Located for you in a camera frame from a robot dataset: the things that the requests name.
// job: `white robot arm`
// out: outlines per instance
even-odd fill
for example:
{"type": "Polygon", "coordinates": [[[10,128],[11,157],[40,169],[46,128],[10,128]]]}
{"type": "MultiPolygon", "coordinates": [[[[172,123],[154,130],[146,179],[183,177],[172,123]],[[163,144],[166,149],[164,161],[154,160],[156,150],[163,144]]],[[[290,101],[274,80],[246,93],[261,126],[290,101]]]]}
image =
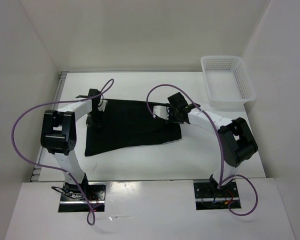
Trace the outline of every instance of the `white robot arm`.
{"type": "MultiPolygon", "coordinates": [[[[98,124],[98,115],[104,112],[108,102],[106,100],[100,102],[100,97],[80,101],[98,94],[100,92],[97,89],[90,89],[88,96],[78,96],[76,98],[76,100],[79,100],[78,102],[71,103],[58,110],[47,110],[43,116],[40,139],[42,147],[53,155],[62,169],[67,170],[75,177],[84,190],[88,187],[88,179],[81,169],[74,151],[77,142],[76,122],[88,114],[90,119],[95,119],[91,122],[98,124]]],[[[69,196],[80,194],[74,180],[67,173],[64,172],[63,174],[65,181],[63,191],[69,196]]]]}
{"type": "MultiPolygon", "coordinates": [[[[214,135],[216,134],[207,116],[195,108],[193,104],[188,105],[180,92],[168,97],[168,100],[171,107],[154,106],[153,114],[165,119],[168,123],[188,123],[199,126],[214,135]]],[[[225,179],[234,175],[237,167],[258,151],[258,145],[246,120],[243,118],[230,119],[207,110],[205,112],[212,119],[222,143],[224,154],[223,179],[225,179]]],[[[220,174],[221,165],[210,177],[210,182],[213,185],[218,185],[220,174]]],[[[221,186],[227,185],[231,180],[226,180],[221,186]]]]}

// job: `purple cable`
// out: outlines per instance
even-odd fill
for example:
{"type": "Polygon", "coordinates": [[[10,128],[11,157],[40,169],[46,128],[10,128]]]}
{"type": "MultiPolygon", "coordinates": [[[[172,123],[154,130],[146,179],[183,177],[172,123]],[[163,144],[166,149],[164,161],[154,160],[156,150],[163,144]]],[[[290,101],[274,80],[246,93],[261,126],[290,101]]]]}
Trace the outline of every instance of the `purple cable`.
{"type": "Polygon", "coordinates": [[[11,142],[12,142],[12,146],[15,150],[15,152],[19,155],[20,158],[22,158],[23,160],[25,160],[27,163],[29,164],[32,164],[32,165],[35,165],[35,166],[38,166],[38,167],[42,167],[42,168],[48,168],[48,169],[55,169],[55,170],[59,170],[59,171],[62,171],[64,173],[67,173],[71,178],[72,180],[74,181],[74,183],[76,184],[76,186],[78,187],[79,191],[81,192],[84,200],[86,201],[87,205],[89,206],[89,213],[86,217],[86,221],[87,223],[92,226],[95,224],[96,222],[96,216],[95,216],[95,212],[94,212],[94,209],[96,207],[98,207],[99,205],[97,206],[92,206],[91,203],[89,202],[87,196],[85,195],[85,192],[83,191],[83,189],[81,188],[80,184],[78,183],[78,181],[74,178],[74,176],[68,172],[67,170],[63,169],[63,168],[60,168],[60,167],[56,167],[56,166],[49,166],[49,165],[44,165],[44,164],[39,164],[39,163],[36,163],[36,162],[33,162],[29,159],[27,159],[25,156],[22,155],[22,153],[19,151],[19,149],[17,148],[17,145],[16,145],[16,142],[15,142],[15,130],[16,130],[16,126],[18,124],[18,122],[29,112],[31,112],[32,110],[34,109],[37,109],[37,108],[40,108],[40,107],[43,107],[43,106],[47,106],[47,105],[52,105],[52,104],[70,104],[70,103],[77,103],[77,102],[85,102],[85,101],[88,101],[88,100],[92,100],[92,99],[95,99],[95,98],[98,98],[99,96],[103,95],[104,93],[106,93],[111,87],[112,85],[114,84],[115,80],[112,78],[110,79],[109,81],[106,82],[106,84],[103,86],[102,88],[102,91],[100,94],[96,95],[96,96],[92,96],[92,97],[89,97],[89,98],[85,98],[85,99],[82,99],[82,100],[70,100],[70,101],[52,101],[52,102],[47,102],[47,103],[43,103],[43,104],[39,104],[39,105],[36,105],[36,106],[33,106],[31,108],[29,108],[28,110],[26,110],[24,113],[22,113],[17,119],[16,121],[14,122],[13,124],[13,127],[12,127],[12,130],[11,130],[11,142]],[[89,221],[89,216],[90,216],[90,213],[92,213],[92,222],[89,221]]]}
{"type": "Polygon", "coordinates": [[[148,107],[149,112],[151,113],[151,115],[152,115],[154,118],[156,117],[156,115],[154,115],[153,111],[152,111],[151,108],[150,108],[150,105],[149,105],[149,96],[150,96],[150,94],[153,92],[153,90],[155,90],[155,89],[157,89],[157,88],[159,88],[159,87],[172,87],[172,88],[175,88],[175,89],[179,90],[181,93],[183,93],[183,94],[189,99],[189,101],[190,101],[190,102],[191,102],[191,103],[192,103],[192,104],[193,104],[200,112],[202,112],[202,113],[208,118],[209,122],[211,123],[211,125],[212,125],[212,127],[213,127],[213,130],[214,130],[214,132],[215,132],[216,138],[218,139],[218,143],[219,143],[219,147],[220,147],[220,153],[221,153],[221,170],[220,170],[220,178],[219,178],[219,183],[218,183],[217,189],[220,189],[221,186],[222,186],[222,184],[223,184],[225,181],[227,181],[227,180],[229,180],[229,179],[233,179],[234,177],[240,177],[240,178],[245,179],[245,180],[251,185],[251,187],[252,187],[252,189],[253,189],[253,191],[254,191],[254,193],[255,193],[255,204],[254,204],[254,207],[252,208],[252,210],[250,210],[250,211],[247,212],[247,213],[236,213],[236,212],[232,211],[231,208],[230,208],[230,206],[231,206],[232,203],[238,201],[238,200],[235,200],[235,201],[232,201],[232,202],[229,203],[228,209],[229,209],[229,211],[230,211],[232,214],[237,215],[237,216],[247,216],[247,215],[251,214],[251,213],[256,209],[256,207],[257,207],[257,205],[258,205],[259,197],[258,197],[257,190],[256,190],[255,186],[252,184],[252,182],[251,182],[248,178],[246,178],[245,176],[240,175],[240,174],[231,175],[231,176],[228,176],[228,177],[226,177],[225,179],[223,179],[223,177],[224,177],[224,165],[225,165],[224,149],[223,149],[223,147],[222,147],[222,143],[221,143],[221,139],[220,139],[219,134],[218,134],[218,130],[217,130],[215,124],[214,124],[214,121],[213,121],[213,120],[211,119],[211,117],[209,116],[209,114],[208,114],[206,111],[204,111],[203,109],[201,109],[201,108],[200,108],[200,107],[199,107],[199,106],[191,99],[191,97],[189,97],[189,95],[186,94],[185,91],[183,91],[181,88],[179,88],[179,87],[177,87],[177,86],[175,86],[175,85],[171,85],[171,84],[160,84],[160,85],[155,86],[154,88],[152,88],[152,89],[149,91],[148,95],[146,96],[146,106],[148,107]]]}
{"type": "Polygon", "coordinates": [[[209,119],[209,122],[211,123],[212,127],[213,127],[213,130],[215,132],[215,135],[216,135],[216,138],[218,139],[218,143],[219,143],[219,147],[220,147],[220,153],[221,153],[221,172],[220,172],[220,178],[219,178],[219,184],[217,186],[217,189],[220,189],[221,188],[221,182],[222,182],[222,179],[224,177],[224,166],[225,166],[225,157],[224,157],[224,149],[222,147],[222,143],[221,143],[221,139],[220,139],[220,136],[218,134],[218,130],[214,124],[214,121],[211,119],[211,117],[209,116],[208,113],[206,113],[206,111],[204,111],[203,109],[201,109],[192,99],[191,97],[189,97],[188,94],[185,93],[185,91],[183,91],[181,88],[177,87],[177,86],[174,86],[174,85],[171,85],[171,84],[160,84],[158,86],[155,86],[154,88],[152,88],[150,90],[150,92],[148,93],[148,95],[146,96],[146,105],[148,107],[148,110],[149,112],[152,114],[153,117],[156,117],[154,115],[154,113],[152,112],[151,108],[150,108],[150,105],[149,105],[149,96],[150,94],[153,92],[153,90],[159,88],[159,87],[172,87],[172,88],[175,88],[175,89],[178,89],[181,93],[183,93],[188,99],[189,101],[200,111],[202,112],[208,119],[209,119]]]}
{"type": "Polygon", "coordinates": [[[229,179],[233,179],[233,178],[235,178],[235,177],[243,178],[243,179],[245,179],[245,180],[251,185],[251,187],[252,187],[252,189],[253,189],[253,191],[254,191],[254,194],[255,194],[255,204],[254,204],[253,208],[252,208],[250,211],[246,212],[246,213],[236,213],[236,212],[232,211],[231,208],[230,208],[230,207],[231,207],[231,204],[233,204],[234,202],[238,202],[238,201],[239,201],[239,200],[234,200],[234,201],[232,201],[232,202],[229,203],[228,209],[229,209],[229,211],[230,211],[232,214],[234,214],[234,215],[237,215],[237,216],[240,216],[240,217],[247,216],[247,215],[251,214],[251,213],[252,213],[254,210],[256,210],[256,208],[257,208],[257,205],[258,205],[258,202],[259,202],[258,193],[257,193],[257,190],[256,190],[255,186],[252,184],[252,182],[251,182],[248,178],[246,178],[245,176],[240,175],[240,174],[235,174],[235,175],[231,175],[231,176],[226,177],[226,178],[222,181],[221,184],[223,184],[225,181],[227,181],[227,180],[229,180],[229,179]]]}

